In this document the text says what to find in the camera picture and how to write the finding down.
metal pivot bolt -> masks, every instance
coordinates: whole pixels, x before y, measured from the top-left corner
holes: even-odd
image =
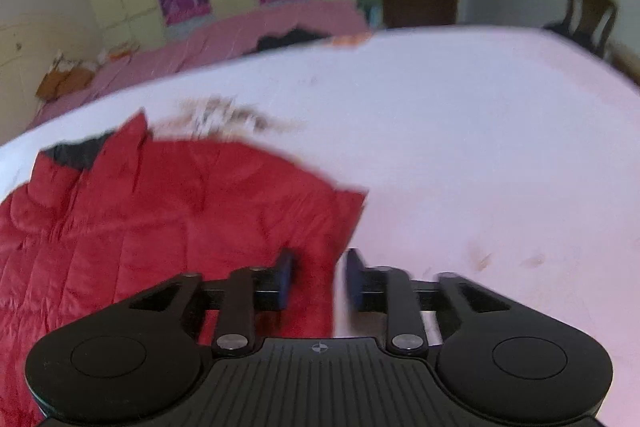
[[[403,351],[410,351],[411,349],[418,349],[422,347],[424,341],[418,335],[412,335],[411,333],[403,333],[402,335],[396,335],[391,339],[391,343],[398,349]]]
[[[222,335],[216,340],[216,344],[222,349],[228,349],[230,351],[234,349],[240,349],[246,346],[249,340],[244,335],[236,335],[235,333],[229,333],[228,335]]]

ribbed surface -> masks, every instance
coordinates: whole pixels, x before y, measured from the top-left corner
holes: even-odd
[[[62,425],[47,421],[42,427]],[[254,355],[217,362],[199,390],[185,402],[137,425],[498,426],[453,402],[422,362],[385,355],[373,339],[268,339]],[[588,419],[574,427],[597,425]]]

table surface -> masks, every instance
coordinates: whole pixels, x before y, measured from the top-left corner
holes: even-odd
[[[294,123],[254,139],[369,190],[351,241],[369,266],[453,271],[600,341],[614,383],[599,418],[640,418],[640,98],[538,30],[384,32],[356,48],[281,50],[117,92],[0,147],[0,195],[37,151],[232,96]],[[335,334],[353,335],[341,267]]]

circular pad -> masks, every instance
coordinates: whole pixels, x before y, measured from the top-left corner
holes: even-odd
[[[562,347],[537,337],[517,337],[494,348],[494,362],[508,375],[525,380],[543,380],[566,366]]]
[[[79,321],[36,343],[25,375],[47,416],[93,425],[166,409],[188,393],[200,368],[197,345],[179,328],[94,329]]]
[[[469,407],[500,421],[562,423],[593,412],[612,380],[604,348],[542,314],[478,314],[443,344],[436,371]]]
[[[79,344],[71,363],[88,377],[122,377],[135,371],[146,358],[145,346],[127,337],[95,337]]]

red jacket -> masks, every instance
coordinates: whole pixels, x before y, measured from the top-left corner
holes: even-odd
[[[40,154],[0,205],[0,426],[41,419],[24,360],[44,334],[186,271],[299,253],[282,336],[332,333],[334,265],[364,195],[235,142],[153,141],[139,115],[90,171]]]

